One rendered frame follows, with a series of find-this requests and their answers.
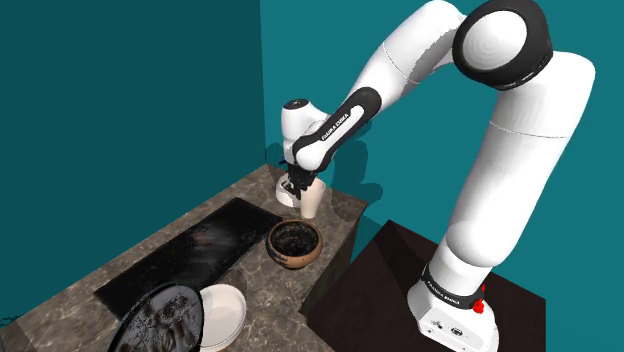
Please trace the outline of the small white bowl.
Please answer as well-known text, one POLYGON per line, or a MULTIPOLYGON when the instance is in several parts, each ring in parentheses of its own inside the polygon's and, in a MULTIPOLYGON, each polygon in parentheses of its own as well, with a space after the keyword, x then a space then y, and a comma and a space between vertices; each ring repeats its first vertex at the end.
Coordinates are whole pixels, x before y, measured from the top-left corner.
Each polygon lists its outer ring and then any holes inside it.
POLYGON ((286 175, 283 178, 278 180, 276 184, 275 197, 278 202, 283 204, 284 206, 291 208, 299 208, 300 200, 297 196, 291 192, 292 187, 290 185, 289 179, 286 175))

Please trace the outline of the cream tall cup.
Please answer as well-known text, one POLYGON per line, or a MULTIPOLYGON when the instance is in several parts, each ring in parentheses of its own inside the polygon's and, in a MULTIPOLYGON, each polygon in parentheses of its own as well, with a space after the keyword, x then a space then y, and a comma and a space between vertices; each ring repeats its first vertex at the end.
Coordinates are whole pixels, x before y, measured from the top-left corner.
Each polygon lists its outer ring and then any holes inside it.
POLYGON ((326 184, 315 178, 306 190, 301 191, 300 213, 303 218, 313 219, 316 217, 325 189, 326 184))

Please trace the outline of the brown clay bowl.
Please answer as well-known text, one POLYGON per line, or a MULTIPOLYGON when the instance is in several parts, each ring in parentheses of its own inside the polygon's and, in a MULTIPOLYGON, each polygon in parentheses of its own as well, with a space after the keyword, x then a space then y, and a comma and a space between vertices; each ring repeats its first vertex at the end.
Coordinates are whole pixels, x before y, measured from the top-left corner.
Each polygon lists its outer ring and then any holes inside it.
POLYGON ((302 269, 314 262, 323 249, 318 229, 303 220, 290 219, 275 225, 266 237, 269 257, 289 269, 302 269))

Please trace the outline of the black cooktop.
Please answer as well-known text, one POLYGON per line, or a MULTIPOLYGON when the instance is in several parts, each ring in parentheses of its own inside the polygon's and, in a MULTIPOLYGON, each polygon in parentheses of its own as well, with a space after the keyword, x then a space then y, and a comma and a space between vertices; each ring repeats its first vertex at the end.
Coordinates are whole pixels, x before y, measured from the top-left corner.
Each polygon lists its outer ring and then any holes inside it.
POLYGON ((203 289, 220 280, 282 218, 235 197, 94 292, 121 319, 145 294, 167 282, 203 289))

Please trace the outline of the dark robot stand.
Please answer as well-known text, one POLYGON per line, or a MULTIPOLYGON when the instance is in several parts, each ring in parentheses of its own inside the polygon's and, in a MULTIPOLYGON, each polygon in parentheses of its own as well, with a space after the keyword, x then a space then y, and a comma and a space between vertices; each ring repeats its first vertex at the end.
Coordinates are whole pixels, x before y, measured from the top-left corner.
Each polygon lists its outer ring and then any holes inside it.
MULTIPOLYGON (((453 352, 422 335, 406 295, 436 245, 387 221, 307 317, 335 352, 453 352)), ((485 298, 499 329, 498 352, 546 352, 546 301, 491 273, 485 298)))

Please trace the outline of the black round plate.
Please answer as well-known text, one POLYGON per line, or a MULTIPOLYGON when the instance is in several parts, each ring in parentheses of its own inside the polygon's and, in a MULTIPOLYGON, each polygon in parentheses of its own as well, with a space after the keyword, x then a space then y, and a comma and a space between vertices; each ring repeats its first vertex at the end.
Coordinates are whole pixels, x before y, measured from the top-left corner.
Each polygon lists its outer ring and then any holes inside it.
POLYGON ((198 288, 167 282, 131 307, 106 352, 199 352, 204 319, 198 288))

